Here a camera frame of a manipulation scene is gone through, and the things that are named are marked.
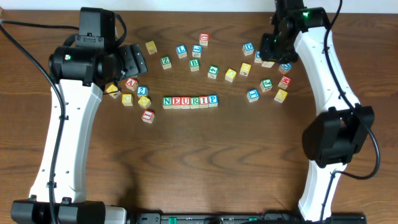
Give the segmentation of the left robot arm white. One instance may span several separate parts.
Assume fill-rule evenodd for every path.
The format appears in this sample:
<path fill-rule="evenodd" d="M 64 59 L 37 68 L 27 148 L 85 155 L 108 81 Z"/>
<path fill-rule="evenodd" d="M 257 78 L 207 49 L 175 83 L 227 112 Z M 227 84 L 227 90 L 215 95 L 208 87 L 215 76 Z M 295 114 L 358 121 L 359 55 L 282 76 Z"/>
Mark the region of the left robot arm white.
<path fill-rule="evenodd" d="M 84 7 L 77 34 L 56 48 L 44 75 L 52 110 L 39 172 L 26 200 L 12 204 L 16 223 L 129 223 L 125 208 L 86 198 L 86 161 L 96 111 L 109 83 L 147 71 L 137 44 L 124 45 L 113 11 Z"/>

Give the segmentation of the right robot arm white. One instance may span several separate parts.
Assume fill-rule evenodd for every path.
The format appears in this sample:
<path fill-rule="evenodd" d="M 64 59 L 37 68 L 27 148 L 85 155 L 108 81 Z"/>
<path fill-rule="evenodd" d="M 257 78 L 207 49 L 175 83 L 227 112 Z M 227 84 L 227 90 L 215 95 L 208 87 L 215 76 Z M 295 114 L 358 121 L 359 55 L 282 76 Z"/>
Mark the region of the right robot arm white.
<path fill-rule="evenodd" d="M 309 161 L 297 213 L 276 213 L 263 223 L 365 223 L 364 215 L 333 214 L 331 204 L 341 176 L 366 139 L 374 139 L 374 111 L 362 106 L 348 84 L 333 44 L 334 19 L 302 0 L 275 2 L 274 31 L 261 39 L 260 57 L 285 65 L 301 61 L 315 99 L 316 117 L 302 134 Z"/>

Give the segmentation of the green N block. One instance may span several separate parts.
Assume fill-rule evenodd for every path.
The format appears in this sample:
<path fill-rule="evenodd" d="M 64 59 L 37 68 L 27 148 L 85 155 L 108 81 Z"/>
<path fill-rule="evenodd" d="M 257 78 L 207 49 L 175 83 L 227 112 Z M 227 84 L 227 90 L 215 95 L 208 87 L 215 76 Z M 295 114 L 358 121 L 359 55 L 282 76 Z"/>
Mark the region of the green N block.
<path fill-rule="evenodd" d="M 169 96 L 163 97 L 162 106 L 164 109 L 172 109 L 172 97 Z"/>

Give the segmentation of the yellow S block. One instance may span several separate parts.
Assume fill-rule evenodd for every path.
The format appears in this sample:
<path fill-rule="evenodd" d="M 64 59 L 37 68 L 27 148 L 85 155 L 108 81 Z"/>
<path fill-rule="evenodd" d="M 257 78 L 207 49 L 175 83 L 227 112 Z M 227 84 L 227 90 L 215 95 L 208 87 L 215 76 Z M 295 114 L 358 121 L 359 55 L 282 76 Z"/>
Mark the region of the yellow S block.
<path fill-rule="evenodd" d="M 267 62 L 267 61 L 263 61 L 261 66 L 262 67 L 266 67 L 266 68 L 272 68 L 272 66 L 275 64 L 275 62 Z"/>

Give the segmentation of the green R block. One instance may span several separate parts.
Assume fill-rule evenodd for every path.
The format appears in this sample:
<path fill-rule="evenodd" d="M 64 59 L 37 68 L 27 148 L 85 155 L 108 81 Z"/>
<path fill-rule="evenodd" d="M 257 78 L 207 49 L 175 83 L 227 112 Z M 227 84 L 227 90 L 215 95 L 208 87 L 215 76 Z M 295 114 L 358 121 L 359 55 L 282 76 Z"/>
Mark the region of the green R block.
<path fill-rule="evenodd" d="M 190 98 L 190 108 L 197 109 L 200 107 L 200 99 L 198 96 L 194 96 Z"/>

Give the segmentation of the red E block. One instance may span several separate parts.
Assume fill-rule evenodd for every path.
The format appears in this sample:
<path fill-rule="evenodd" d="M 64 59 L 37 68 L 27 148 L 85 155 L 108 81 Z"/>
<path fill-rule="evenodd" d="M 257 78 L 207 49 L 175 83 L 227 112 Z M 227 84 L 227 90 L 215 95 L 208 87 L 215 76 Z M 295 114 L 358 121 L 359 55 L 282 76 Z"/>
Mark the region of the red E block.
<path fill-rule="evenodd" d="M 172 97 L 172 108 L 173 109 L 181 109 L 181 97 L 180 96 L 173 96 Z"/>

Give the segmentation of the blue P block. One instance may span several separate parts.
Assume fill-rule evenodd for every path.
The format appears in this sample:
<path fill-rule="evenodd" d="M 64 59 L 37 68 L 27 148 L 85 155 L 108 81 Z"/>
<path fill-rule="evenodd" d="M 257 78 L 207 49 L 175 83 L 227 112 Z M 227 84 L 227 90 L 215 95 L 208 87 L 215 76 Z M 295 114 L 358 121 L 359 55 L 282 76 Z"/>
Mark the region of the blue P block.
<path fill-rule="evenodd" d="M 209 107 L 218 106 L 218 95 L 208 95 Z"/>

